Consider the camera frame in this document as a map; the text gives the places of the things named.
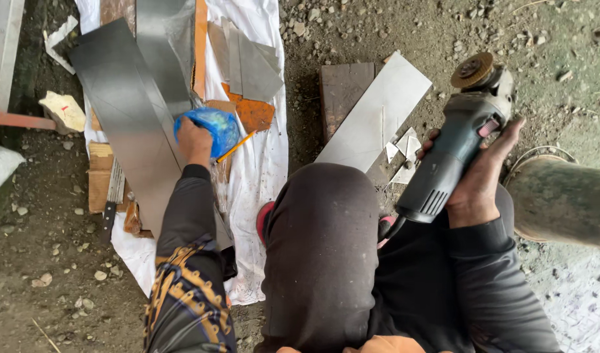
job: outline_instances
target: blue plastic bag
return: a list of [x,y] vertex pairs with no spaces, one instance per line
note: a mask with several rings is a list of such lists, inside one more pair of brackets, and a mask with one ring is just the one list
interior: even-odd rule
[[[215,108],[201,107],[189,110],[183,114],[191,119],[195,125],[206,128],[213,137],[211,158],[219,158],[228,152],[239,141],[239,126],[236,124],[234,114]],[[178,142],[178,130],[181,117],[174,124],[174,136]]]

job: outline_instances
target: patterned sleeve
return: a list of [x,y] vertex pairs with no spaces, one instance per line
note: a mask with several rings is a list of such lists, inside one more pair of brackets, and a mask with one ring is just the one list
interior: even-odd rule
[[145,351],[236,352],[215,241],[202,236],[156,261],[145,312]]

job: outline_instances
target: grinding disc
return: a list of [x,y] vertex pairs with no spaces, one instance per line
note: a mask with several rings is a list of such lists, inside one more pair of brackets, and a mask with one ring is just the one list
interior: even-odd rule
[[492,71],[493,61],[494,57],[488,52],[478,53],[473,57],[469,57],[457,66],[451,78],[451,85],[461,89],[476,84],[482,78],[487,77]]

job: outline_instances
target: knife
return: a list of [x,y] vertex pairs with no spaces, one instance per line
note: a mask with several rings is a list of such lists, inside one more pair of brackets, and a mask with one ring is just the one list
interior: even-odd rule
[[101,225],[100,241],[109,244],[112,238],[112,226],[115,224],[116,206],[123,204],[123,189],[125,188],[125,175],[116,157],[112,161],[108,196],[104,208],[103,224]]

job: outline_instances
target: black sleeve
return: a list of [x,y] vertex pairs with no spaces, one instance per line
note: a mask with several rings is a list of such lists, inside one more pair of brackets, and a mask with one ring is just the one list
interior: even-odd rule
[[459,303],[475,345],[486,352],[561,352],[501,218],[449,229],[446,237]]
[[187,165],[169,199],[145,312],[146,352],[236,351],[208,170]]

